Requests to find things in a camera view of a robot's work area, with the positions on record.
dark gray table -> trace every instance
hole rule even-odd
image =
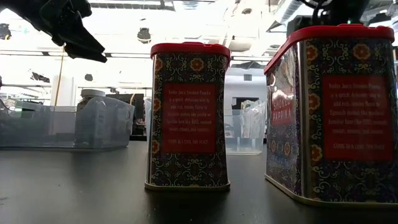
[[[264,180],[264,155],[228,156],[228,193],[144,190],[146,142],[100,153],[0,151],[0,224],[375,223],[397,211],[312,208]]]

gold tin base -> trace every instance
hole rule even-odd
[[[178,187],[178,186],[156,186],[145,181],[145,189],[154,191],[179,191],[179,192],[225,192],[229,191],[231,182],[221,187]]]
[[[266,180],[275,185],[279,190],[283,191],[283,193],[287,194],[293,200],[296,200],[300,203],[317,206],[317,207],[326,207],[326,208],[398,208],[398,203],[379,203],[379,202],[322,202],[319,200],[314,200],[306,197],[299,196],[282,184],[276,182],[272,177],[264,174]]]

red lid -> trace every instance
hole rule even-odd
[[[264,68],[264,74],[285,54],[287,49],[297,42],[310,38],[322,37],[365,37],[388,39],[394,41],[394,30],[389,27],[365,27],[362,24],[341,24],[338,26],[312,26],[300,29],[292,33],[286,42],[280,47]]]
[[[231,51],[229,48],[221,44],[203,44],[200,42],[184,42],[182,44],[174,43],[163,43],[155,44],[150,49],[150,57],[152,58],[155,54],[159,53],[172,53],[172,52],[183,52],[183,53],[206,53],[206,54],[221,54],[231,60]]]

